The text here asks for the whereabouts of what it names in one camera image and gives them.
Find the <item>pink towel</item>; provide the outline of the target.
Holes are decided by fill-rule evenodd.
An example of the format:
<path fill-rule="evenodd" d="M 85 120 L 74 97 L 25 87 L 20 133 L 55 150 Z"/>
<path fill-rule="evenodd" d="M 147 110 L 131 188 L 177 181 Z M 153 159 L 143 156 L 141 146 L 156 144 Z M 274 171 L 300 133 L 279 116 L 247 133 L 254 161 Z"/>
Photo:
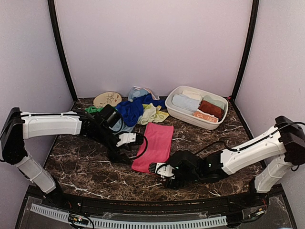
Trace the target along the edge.
<path fill-rule="evenodd" d="M 150 173 L 150 163 L 164 163 L 167 161 L 171 151 L 174 126 L 157 125 L 149 123 L 146 126 L 144 136 L 148 140 L 145 153 L 133 161 L 132 169 L 138 172 Z"/>

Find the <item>large pale blue towel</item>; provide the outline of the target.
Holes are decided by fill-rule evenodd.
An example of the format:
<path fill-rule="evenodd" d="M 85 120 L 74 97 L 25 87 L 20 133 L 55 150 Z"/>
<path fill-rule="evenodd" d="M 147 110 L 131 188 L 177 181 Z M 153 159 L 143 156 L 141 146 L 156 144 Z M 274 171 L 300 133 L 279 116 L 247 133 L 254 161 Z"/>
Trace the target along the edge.
<path fill-rule="evenodd" d="M 179 108 L 195 112 L 200 106 L 201 101 L 192 99 L 184 94 L 175 94 L 172 98 L 172 103 Z"/>

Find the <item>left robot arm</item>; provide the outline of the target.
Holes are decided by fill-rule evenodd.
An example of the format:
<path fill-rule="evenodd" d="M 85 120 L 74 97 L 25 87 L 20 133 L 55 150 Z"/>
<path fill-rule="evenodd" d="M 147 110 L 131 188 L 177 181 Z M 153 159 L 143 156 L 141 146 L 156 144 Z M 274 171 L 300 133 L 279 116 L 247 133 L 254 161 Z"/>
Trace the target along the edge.
<path fill-rule="evenodd" d="M 106 146 L 118 155 L 120 147 L 135 141 L 135 134 L 113 130 L 122 116 L 111 106 L 105 111 L 29 113 L 18 107 L 11 109 L 0 133 L 0 160 L 16 167 L 30 182 L 36 184 L 57 208 L 67 204 L 67 197 L 57 180 L 26 150 L 24 141 L 53 135 L 84 135 Z"/>

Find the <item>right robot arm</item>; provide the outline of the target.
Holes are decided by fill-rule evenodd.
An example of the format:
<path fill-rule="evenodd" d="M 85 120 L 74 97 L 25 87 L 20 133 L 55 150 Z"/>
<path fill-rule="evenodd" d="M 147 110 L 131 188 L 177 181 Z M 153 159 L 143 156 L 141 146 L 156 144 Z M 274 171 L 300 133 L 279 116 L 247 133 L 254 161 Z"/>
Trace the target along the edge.
<path fill-rule="evenodd" d="M 226 147 L 205 158 L 188 150 L 177 151 L 158 165 L 155 172 L 166 180 L 166 187 L 177 189 L 185 181 L 219 182 L 244 167 L 272 157 L 264 171 L 250 181 L 249 192 L 243 197 L 243 203 L 253 207 L 288 170 L 305 163 L 304 125 L 279 116 L 274 126 L 244 144 Z"/>

